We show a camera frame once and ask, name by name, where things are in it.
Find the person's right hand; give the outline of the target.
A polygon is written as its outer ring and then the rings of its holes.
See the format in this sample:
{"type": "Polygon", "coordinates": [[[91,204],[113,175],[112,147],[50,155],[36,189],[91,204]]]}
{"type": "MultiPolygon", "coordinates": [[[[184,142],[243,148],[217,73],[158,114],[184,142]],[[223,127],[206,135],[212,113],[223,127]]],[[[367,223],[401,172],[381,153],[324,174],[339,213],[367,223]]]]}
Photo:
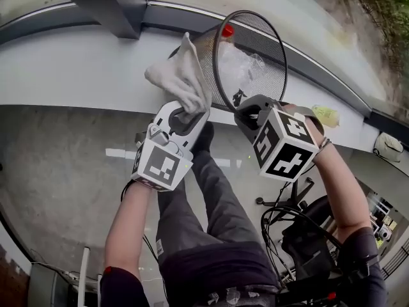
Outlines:
{"type": "Polygon", "coordinates": [[[282,104],[282,110],[305,122],[316,144],[319,147],[322,146],[326,140],[325,131],[321,122],[317,119],[311,109],[294,104],[282,104]]]}

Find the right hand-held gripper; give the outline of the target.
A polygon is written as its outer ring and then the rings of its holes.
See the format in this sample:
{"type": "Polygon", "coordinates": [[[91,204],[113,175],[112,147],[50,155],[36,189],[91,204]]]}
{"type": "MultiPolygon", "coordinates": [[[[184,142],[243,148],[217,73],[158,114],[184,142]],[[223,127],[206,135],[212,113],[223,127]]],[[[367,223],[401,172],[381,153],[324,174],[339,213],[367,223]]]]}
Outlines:
{"type": "Polygon", "coordinates": [[[305,123],[310,118],[320,126],[307,107],[286,107],[286,103],[264,95],[247,98],[239,89],[233,95],[237,107],[235,122],[252,144],[263,177],[294,182],[319,151],[319,145],[305,123]]]}

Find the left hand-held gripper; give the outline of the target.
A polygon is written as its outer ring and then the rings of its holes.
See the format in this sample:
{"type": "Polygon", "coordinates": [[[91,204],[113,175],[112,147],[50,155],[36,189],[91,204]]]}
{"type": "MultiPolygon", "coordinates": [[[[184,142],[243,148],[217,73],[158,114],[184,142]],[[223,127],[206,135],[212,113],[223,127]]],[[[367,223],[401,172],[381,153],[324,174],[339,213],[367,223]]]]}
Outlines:
{"type": "Polygon", "coordinates": [[[183,107],[177,100],[160,108],[155,123],[148,125],[145,139],[137,150],[131,180],[156,191],[172,191],[183,180],[192,167],[190,149],[210,112],[190,115],[185,125],[172,128],[173,116],[181,112],[183,107]]]}

